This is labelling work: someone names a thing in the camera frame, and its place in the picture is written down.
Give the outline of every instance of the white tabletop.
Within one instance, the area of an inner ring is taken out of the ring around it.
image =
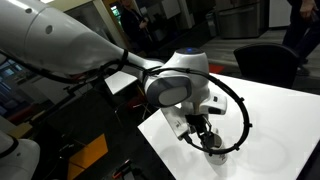
[[[221,166],[211,165],[203,152],[179,141],[161,111],[140,131],[177,180],[293,180],[320,139],[320,96],[214,75],[245,98],[250,121],[249,137],[240,151],[228,154]],[[215,92],[223,93],[210,84]],[[228,97],[226,115],[210,115],[227,147],[238,141],[243,125],[236,103]],[[192,135],[199,144],[196,135]]]
[[[118,71],[106,78],[105,82],[109,86],[111,93],[116,94],[136,80],[138,80],[137,77],[122,71]]]

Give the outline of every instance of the person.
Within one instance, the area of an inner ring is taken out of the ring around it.
[[[300,56],[297,75],[308,76],[310,72],[303,67],[303,64],[308,63],[306,58],[320,43],[318,10],[320,0],[288,0],[288,2],[292,6],[291,24],[284,37],[283,45],[294,49]]]
[[[148,22],[131,9],[131,0],[120,0],[120,3],[124,7],[120,18],[124,32],[139,45],[141,50],[150,53],[153,51],[153,43],[147,31]]]

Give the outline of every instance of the black chair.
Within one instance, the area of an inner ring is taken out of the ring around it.
[[[274,43],[259,43],[238,48],[233,53],[245,79],[292,88],[299,56],[290,48]]]

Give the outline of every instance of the floor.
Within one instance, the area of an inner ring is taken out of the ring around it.
[[[241,78],[239,68],[236,66],[233,57],[233,50],[246,44],[255,42],[281,42],[284,31],[269,31],[259,39],[245,40],[221,40],[212,38],[206,23],[192,29],[192,31],[182,35],[181,38],[160,48],[161,59],[168,60],[174,50],[181,47],[201,47],[214,64],[225,66],[221,74],[236,78]],[[311,77],[297,77],[294,89],[320,95],[320,63],[317,59],[317,49],[310,56],[308,68],[312,71]],[[90,91],[80,99],[69,104],[62,110],[48,118],[45,125],[39,128],[38,135],[42,142],[42,155],[45,161],[40,165],[41,173],[34,179],[64,179],[65,165],[57,163],[59,156],[51,155],[53,151],[60,152],[62,142],[61,137],[67,137],[68,141],[86,144],[104,133],[106,136],[109,152],[98,160],[89,169],[83,172],[77,179],[112,179],[111,174],[116,167],[121,165],[126,159],[130,158],[139,167],[148,179],[171,180],[174,177],[154,152],[150,144],[137,129],[137,126],[143,122],[143,108],[128,110],[123,104],[127,96],[114,97],[118,102],[118,115],[120,121],[115,115],[115,109],[101,95],[95,91]]]

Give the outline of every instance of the orange object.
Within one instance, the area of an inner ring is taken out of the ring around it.
[[[223,66],[209,64],[209,72],[219,74],[224,69]]]
[[[102,134],[69,159],[68,179],[77,177],[107,152],[106,138]]]

